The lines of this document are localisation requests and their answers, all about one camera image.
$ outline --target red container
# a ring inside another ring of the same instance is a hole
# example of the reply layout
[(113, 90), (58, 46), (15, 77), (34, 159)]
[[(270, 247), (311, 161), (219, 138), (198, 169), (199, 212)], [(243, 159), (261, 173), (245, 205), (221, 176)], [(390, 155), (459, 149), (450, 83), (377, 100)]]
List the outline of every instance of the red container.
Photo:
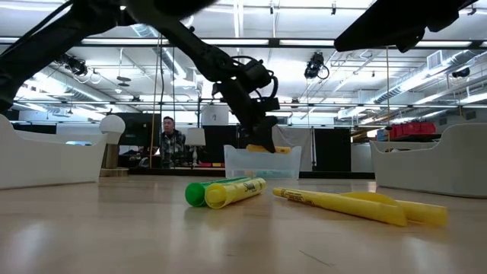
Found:
[(427, 135), (435, 134), (436, 128), (434, 123), (407, 123), (395, 125), (390, 132), (390, 138), (399, 138), (405, 135)]

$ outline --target robotic arm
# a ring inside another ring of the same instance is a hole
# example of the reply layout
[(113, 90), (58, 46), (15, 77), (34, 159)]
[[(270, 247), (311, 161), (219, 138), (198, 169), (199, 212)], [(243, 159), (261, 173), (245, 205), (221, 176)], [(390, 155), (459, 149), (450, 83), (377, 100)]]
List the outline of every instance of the robotic arm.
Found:
[[(255, 59), (245, 65), (238, 62), (221, 49), (202, 42), (193, 30), (180, 23), (180, 19), (212, 2), (214, 0), (195, 0), (167, 13), (164, 1), (125, 0), (122, 5), (126, 9), (121, 11), (121, 3), (117, 1), (69, 0), (60, 7), (62, 10), (72, 3), (65, 15), (42, 30), (37, 31), (42, 24), (36, 26), (0, 56), (0, 111), (11, 107), (17, 90), (26, 80), (85, 37), (139, 22), (158, 30), (215, 83), (215, 92), (221, 92), (250, 143), (275, 152), (270, 131), (277, 124), (277, 118), (266, 116), (267, 111), (279, 109), (275, 97), (278, 81), (273, 72)], [(274, 89), (270, 97), (250, 97), (250, 93), (271, 81), (274, 81)]]

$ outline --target lamp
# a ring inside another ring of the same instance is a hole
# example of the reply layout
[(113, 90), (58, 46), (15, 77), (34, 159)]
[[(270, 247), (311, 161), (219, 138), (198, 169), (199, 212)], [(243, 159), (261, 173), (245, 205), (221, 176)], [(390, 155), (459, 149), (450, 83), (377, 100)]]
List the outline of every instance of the lamp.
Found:
[(193, 147), (193, 166), (195, 167), (198, 163), (198, 152), (196, 147), (206, 145), (205, 130), (200, 128), (188, 129), (185, 145)]

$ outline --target man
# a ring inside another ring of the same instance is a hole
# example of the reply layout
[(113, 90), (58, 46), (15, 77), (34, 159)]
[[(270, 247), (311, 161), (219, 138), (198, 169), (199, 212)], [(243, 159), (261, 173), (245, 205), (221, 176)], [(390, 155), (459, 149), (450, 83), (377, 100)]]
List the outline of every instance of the man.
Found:
[(161, 136), (161, 159), (164, 167), (181, 164), (184, 160), (184, 143), (186, 136), (174, 129), (174, 119), (166, 116), (163, 119), (164, 132)]

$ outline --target green cap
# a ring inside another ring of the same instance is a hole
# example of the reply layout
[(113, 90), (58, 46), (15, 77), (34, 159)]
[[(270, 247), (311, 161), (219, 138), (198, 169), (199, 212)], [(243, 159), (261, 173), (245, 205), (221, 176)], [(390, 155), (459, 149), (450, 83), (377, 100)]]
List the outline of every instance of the green cap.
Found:
[(186, 197), (186, 201), (191, 206), (206, 206), (205, 202), (205, 190), (206, 187), (212, 185), (213, 183), (233, 183), (241, 180), (250, 180), (248, 177), (240, 177), (234, 179), (224, 179), (224, 180), (213, 180), (204, 183), (190, 183), (186, 187), (186, 191), (184, 196)]

